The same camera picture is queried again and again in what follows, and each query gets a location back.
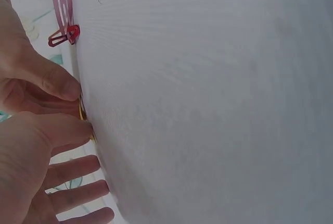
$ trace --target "skin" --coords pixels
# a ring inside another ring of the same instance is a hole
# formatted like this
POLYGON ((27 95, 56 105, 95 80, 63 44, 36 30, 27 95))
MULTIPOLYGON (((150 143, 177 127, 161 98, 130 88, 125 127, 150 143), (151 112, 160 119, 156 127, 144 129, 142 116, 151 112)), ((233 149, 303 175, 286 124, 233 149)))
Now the skin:
POLYGON ((49 165, 85 144, 92 126, 78 116, 79 83, 31 46, 10 0, 0 0, 0 223, 109 223, 110 208, 59 222, 56 215, 109 193, 105 181, 46 194, 99 169, 96 156, 49 165))

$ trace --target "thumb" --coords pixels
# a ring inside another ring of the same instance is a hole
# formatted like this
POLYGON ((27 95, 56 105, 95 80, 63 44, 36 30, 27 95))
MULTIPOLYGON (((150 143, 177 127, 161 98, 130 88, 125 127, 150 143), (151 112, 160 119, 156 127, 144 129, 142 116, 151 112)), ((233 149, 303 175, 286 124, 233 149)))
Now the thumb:
POLYGON ((28 47, 19 59, 12 78, 31 82, 60 99, 75 101, 79 98, 79 82, 63 67, 38 54, 33 47, 28 47))

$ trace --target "white surface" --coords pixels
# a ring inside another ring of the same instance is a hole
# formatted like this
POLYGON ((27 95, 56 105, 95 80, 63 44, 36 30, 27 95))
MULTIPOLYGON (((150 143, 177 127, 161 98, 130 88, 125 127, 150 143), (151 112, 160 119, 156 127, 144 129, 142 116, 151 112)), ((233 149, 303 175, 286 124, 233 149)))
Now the white surface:
POLYGON ((130 224, 333 222, 331 0, 73 1, 130 224))

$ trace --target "hair clip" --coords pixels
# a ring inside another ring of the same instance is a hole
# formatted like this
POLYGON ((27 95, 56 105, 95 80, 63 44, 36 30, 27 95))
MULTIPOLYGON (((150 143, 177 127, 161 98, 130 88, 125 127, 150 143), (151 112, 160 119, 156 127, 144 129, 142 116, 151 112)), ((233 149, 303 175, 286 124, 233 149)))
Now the hair clip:
POLYGON ((67 40, 74 44, 80 35, 80 27, 73 24, 72 0, 53 0, 53 5, 59 30, 48 38, 48 45, 55 47, 67 40))
POLYGON ((48 38, 48 46, 55 47, 67 40, 70 42, 70 44, 73 45, 75 43, 76 38, 80 35, 80 27, 79 25, 75 24, 67 28, 66 35, 57 36, 59 33, 60 30, 56 31, 48 38))
MULTIPOLYGON (((80 114, 80 119, 83 121, 87 120, 87 114, 85 112, 84 109, 84 105, 83 105, 83 100, 82 100, 82 96, 80 95, 80 101, 79 101, 79 114, 80 114)), ((90 139, 96 143, 96 136, 95 136, 95 132, 93 131, 93 134, 90 136, 90 139)))

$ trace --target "red clip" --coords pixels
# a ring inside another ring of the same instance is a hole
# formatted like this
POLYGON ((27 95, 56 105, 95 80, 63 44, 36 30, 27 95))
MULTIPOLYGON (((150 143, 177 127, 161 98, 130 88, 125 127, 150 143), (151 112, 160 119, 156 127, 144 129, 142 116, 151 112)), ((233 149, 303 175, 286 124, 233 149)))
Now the red clip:
POLYGON ((59 45, 60 43, 63 43, 67 40, 70 42, 70 44, 73 45, 75 43, 76 39, 80 35, 80 26, 77 24, 68 26, 66 31, 67 31, 66 35, 60 35, 60 36, 56 36, 56 35, 58 35, 61 32, 61 30, 58 30, 57 32, 53 33, 48 38, 48 46, 55 47, 55 46, 59 45))

